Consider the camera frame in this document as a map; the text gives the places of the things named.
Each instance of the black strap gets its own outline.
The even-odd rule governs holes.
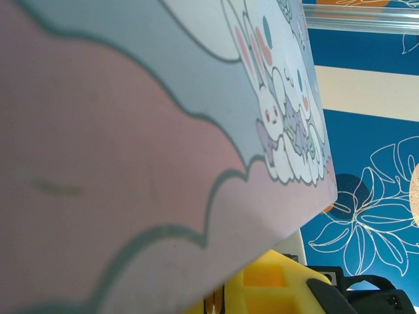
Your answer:
[[[353,276],[353,277],[344,277],[343,284],[344,289],[346,291],[350,286],[360,283],[362,281],[367,281],[370,284],[376,286],[380,290],[394,290],[395,287],[393,286],[392,282],[386,278],[376,276],[376,275],[360,275],[360,276]]]

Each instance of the leaf pattern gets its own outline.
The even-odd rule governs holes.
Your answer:
[[[331,221],[323,228],[320,235],[315,240],[309,241],[308,244],[319,252],[337,252],[347,245],[351,235],[351,224]]]
[[[344,249],[344,266],[350,275],[361,275],[371,267],[376,255],[376,251],[370,249],[371,244],[373,244],[371,233],[356,226]]]
[[[402,276],[409,266],[407,251],[399,237],[390,233],[373,232],[378,257],[383,263],[396,267]]]

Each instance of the pink bunny ear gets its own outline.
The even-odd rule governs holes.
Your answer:
[[[228,27],[230,28],[231,35],[234,39],[234,44],[240,53],[240,57],[246,68],[247,75],[251,81],[253,89],[259,91],[259,81],[257,78],[257,70],[255,68],[255,58],[252,51],[249,48],[249,44],[246,39],[246,33],[240,23],[239,17],[234,10],[232,3],[229,0],[221,0],[223,5],[224,15],[227,20]]]
[[[263,82],[266,82],[266,73],[264,71],[261,47],[256,40],[256,34],[253,26],[250,23],[249,16],[247,14],[243,14],[243,19],[247,37],[250,38],[250,45],[256,59],[257,67],[259,68],[259,72],[262,75]]]

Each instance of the teal outline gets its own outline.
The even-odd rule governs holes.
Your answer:
[[[120,52],[123,56],[126,56],[128,59],[134,61],[138,66],[142,67],[150,76],[152,76],[166,91],[167,95],[172,99],[175,103],[176,107],[181,110],[181,112],[185,113],[186,115],[190,116],[191,118],[205,120],[217,128],[219,128],[226,138],[231,142],[234,150],[237,152],[238,156],[240,157],[240,161],[242,165],[246,169],[246,173],[242,173],[237,169],[228,169],[222,172],[220,176],[215,180],[211,191],[208,196],[207,206],[205,208],[205,217],[204,217],[204,231],[202,234],[196,232],[195,230],[188,228],[182,225],[163,225],[151,228],[141,234],[135,236],[133,239],[129,240],[120,250],[119,252],[113,257],[108,263],[105,271],[102,273],[100,280],[96,284],[95,289],[87,297],[87,299],[82,302],[81,304],[72,304],[66,301],[51,301],[45,302],[42,304],[35,304],[23,309],[18,309],[16,311],[11,311],[10,313],[15,314],[55,314],[55,313],[63,313],[63,314],[85,314],[85,313],[96,313],[98,309],[101,307],[106,294],[109,292],[109,289],[112,287],[113,283],[117,280],[118,276],[121,274],[123,269],[132,261],[132,259],[139,254],[144,248],[148,247],[149,245],[153,244],[154,242],[165,239],[167,237],[176,237],[180,239],[189,240],[195,243],[201,249],[206,248],[208,244],[208,230],[210,224],[210,215],[211,215],[211,206],[213,203],[213,199],[215,194],[217,193],[219,187],[227,180],[231,178],[240,178],[241,180],[247,182],[249,170],[251,166],[256,161],[262,161],[264,163],[264,157],[256,155],[252,157],[249,161],[249,165],[247,166],[244,162],[243,156],[240,154],[238,147],[235,145],[234,141],[230,138],[228,133],[220,126],[218,123],[203,114],[191,114],[187,112],[182,106],[180,106],[177,99],[174,97],[172,91],[153,73],[153,71],[144,64],[141,60],[136,58],[134,55],[125,51],[121,47],[107,41],[104,38],[99,38],[95,36],[91,36],[89,34],[84,34],[78,31],[65,31],[62,29],[57,29],[51,26],[50,23],[46,22],[39,12],[35,9],[31,8],[30,5],[25,4],[25,0],[16,0],[16,3],[27,15],[32,19],[35,20],[47,33],[52,36],[56,37],[64,37],[64,38],[72,38],[72,39],[79,39],[79,40],[86,40],[94,43],[101,44],[107,48],[111,48],[115,51]]]

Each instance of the white bunny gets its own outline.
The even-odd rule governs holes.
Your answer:
[[[238,14],[229,0],[222,4],[271,139],[261,136],[269,173],[282,182],[296,178],[316,184],[318,177],[323,178],[319,142],[324,144],[325,134],[299,42],[288,22],[293,18],[291,8],[274,0],[263,8],[246,1],[246,11]],[[269,119],[276,105],[285,119],[281,125]],[[259,135],[263,134],[261,124],[257,125]]]
[[[274,179],[287,183],[294,178],[283,139],[285,115],[285,87],[278,69],[269,71],[262,57],[262,49],[245,12],[240,15],[231,2],[222,2],[225,17],[237,50],[243,61],[247,76],[258,98],[262,121],[257,121],[259,137],[264,146],[264,157],[269,174]]]

